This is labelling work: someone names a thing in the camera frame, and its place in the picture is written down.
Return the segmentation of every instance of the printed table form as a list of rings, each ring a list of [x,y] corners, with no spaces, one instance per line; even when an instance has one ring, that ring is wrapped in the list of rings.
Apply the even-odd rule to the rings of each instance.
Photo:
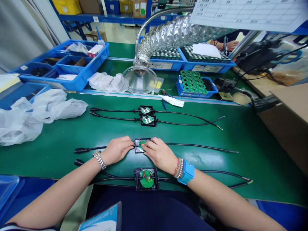
[[[308,0],[198,0],[190,23],[293,32],[308,20]]]

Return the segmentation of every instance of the yellow box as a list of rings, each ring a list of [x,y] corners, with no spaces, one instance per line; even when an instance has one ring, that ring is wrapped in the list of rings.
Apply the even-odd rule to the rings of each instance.
[[[52,0],[59,14],[76,15],[82,13],[79,0]]]
[[[133,13],[134,1],[120,0],[120,11],[122,13]]]

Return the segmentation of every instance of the wristwatch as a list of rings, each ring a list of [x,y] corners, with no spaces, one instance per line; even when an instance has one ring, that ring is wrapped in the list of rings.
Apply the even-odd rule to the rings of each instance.
[[[102,170],[104,170],[107,166],[105,165],[105,163],[103,162],[102,157],[100,156],[101,151],[97,151],[93,153],[93,157],[96,158],[97,162],[99,163],[100,167],[102,168]]]
[[[183,164],[182,177],[179,178],[177,181],[184,185],[187,185],[188,182],[191,179],[193,179],[194,176],[195,176],[195,167],[185,160]]]

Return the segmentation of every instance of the hand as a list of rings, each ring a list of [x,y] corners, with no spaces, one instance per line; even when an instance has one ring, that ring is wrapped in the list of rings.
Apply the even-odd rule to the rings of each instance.
[[[134,142],[129,136],[112,139],[107,148],[101,153],[105,165],[111,165],[124,158],[129,150],[133,149]]]
[[[161,139],[152,138],[141,147],[145,150],[144,154],[153,161],[156,167],[171,175],[175,173],[177,157]]]
[[[233,51],[234,48],[238,45],[239,41],[231,41],[227,43],[228,51]]]

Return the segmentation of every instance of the pliers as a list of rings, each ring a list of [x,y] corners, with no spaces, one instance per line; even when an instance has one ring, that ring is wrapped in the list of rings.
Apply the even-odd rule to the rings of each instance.
[[[173,97],[172,95],[169,95],[169,94],[166,92],[166,90],[164,90],[164,89],[163,89],[161,92],[163,93],[164,96],[169,96],[169,97],[175,98],[175,97]],[[164,99],[162,99],[162,100],[163,100],[164,109],[167,110],[166,103],[165,103]]]

